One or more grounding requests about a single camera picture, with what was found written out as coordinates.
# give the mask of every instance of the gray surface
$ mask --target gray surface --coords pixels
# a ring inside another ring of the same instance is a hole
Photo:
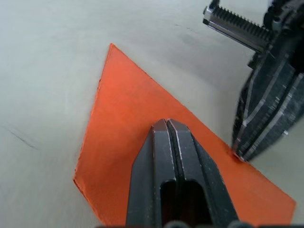
[[[110,42],[230,143],[252,52],[201,23],[207,3],[0,1],[2,227],[99,224],[72,177]],[[267,1],[222,5],[261,22]],[[252,162],[298,201],[294,222],[304,222],[303,125]]]

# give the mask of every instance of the orange triangular sheet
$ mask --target orange triangular sheet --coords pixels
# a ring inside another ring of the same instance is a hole
[[[290,223],[295,201],[247,163],[113,44],[99,81],[74,182],[105,225],[124,225],[132,163],[159,119],[186,124],[217,163],[241,220]]]

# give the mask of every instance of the black robotic claw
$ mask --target black robotic claw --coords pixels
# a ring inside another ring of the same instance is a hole
[[[162,119],[133,164],[126,225],[173,220],[227,227],[238,216],[217,165],[187,126]]]

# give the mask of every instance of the scratch on surface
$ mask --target scratch on surface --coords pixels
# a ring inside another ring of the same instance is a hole
[[[8,132],[10,132],[12,135],[14,135],[15,137],[17,137],[19,140],[21,140],[24,144],[26,144],[27,146],[35,149],[35,150],[38,150],[35,146],[31,145],[30,143],[28,143],[27,141],[25,141],[24,139],[22,139],[20,136],[18,136],[17,134],[15,134],[14,132],[12,132],[10,129],[2,126],[2,128],[4,128],[5,130],[7,130]]]

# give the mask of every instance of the orange paper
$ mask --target orange paper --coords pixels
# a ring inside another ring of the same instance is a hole
[[[74,182],[105,225],[124,225],[132,163],[162,118],[186,124],[217,163],[239,218],[291,222],[295,201],[247,163],[113,44],[99,81]]]

